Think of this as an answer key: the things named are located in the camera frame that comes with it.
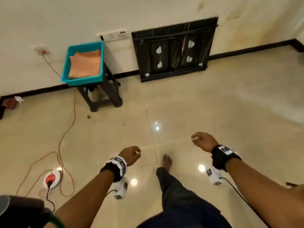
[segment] dark blue clothing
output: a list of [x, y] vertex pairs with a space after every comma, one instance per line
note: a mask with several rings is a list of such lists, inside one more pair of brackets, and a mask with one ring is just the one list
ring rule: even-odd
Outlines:
[[156, 175], [164, 211], [137, 228], [232, 228], [216, 207], [184, 188], [165, 168], [158, 168]]

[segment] white round extension reel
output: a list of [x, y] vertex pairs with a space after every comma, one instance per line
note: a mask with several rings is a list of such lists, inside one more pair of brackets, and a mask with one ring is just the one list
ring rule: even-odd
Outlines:
[[53, 189], [60, 182], [60, 178], [61, 178], [61, 173], [58, 170], [52, 170], [47, 172], [47, 174], [43, 179], [43, 187], [47, 189], [48, 188], [47, 182], [51, 181], [52, 184], [50, 186], [50, 189]]

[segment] person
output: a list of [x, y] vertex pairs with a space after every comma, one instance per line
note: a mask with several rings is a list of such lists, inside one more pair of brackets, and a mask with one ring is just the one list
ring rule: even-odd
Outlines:
[[[230, 174], [246, 201], [270, 227], [304, 227], [304, 202], [299, 198], [301, 194], [294, 193], [294, 190], [288, 190], [257, 172], [232, 150], [219, 145], [208, 133], [193, 134], [192, 142], [205, 152], [212, 153], [213, 165], [215, 167], [220, 166], [219, 163], [223, 165], [221, 168]], [[119, 153], [117, 160], [123, 159], [127, 166], [131, 166], [140, 158], [140, 152], [137, 146], [125, 148]], [[163, 212], [144, 221], [138, 228], [231, 227], [216, 207], [184, 188], [169, 173], [171, 165], [171, 158], [164, 155], [162, 167], [156, 172], [163, 193]], [[121, 170], [117, 169], [117, 172], [111, 168], [110, 164], [106, 164], [93, 180], [55, 212], [55, 216], [65, 227], [91, 226], [111, 184], [122, 177], [119, 176]], [[49, 223], [45, 227], [53, 228], [53, 225]]]

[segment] blue tray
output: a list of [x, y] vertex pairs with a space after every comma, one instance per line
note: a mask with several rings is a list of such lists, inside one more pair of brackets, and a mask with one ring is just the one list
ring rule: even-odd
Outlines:
[[[71, 69], [71, 59], [69, 56], [74, 56], [76, 52], [90, 52], [100, 49], [101, 61], [100, 61], [100, 75], [94, 77], [84, 77], [77, 79], [69, 79], [69, 72]], [[84, 85], [94, 82], [103, 81], [103, 42], [91, 42], [86, 44], [71, 45], [67, 49], [67, 55], [65, 58], [65, 64], [62, 72], [61, 81], [68, 84], [69, 86]]]

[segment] other person's hand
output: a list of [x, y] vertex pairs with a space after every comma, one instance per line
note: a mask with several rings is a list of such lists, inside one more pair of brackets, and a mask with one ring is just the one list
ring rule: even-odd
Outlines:
[[218, 145], [215, 138], [206, 132], [196, 132], [191, 138], [194, 145], [208, 153], [211, 153], [213, 148]]
[[141, 150], [137, 146], [130, 146], [124, 148], [120, 153], [119, 156], [124, 158], [127, 163], [127, 166], [133, 165], [141, 156]]

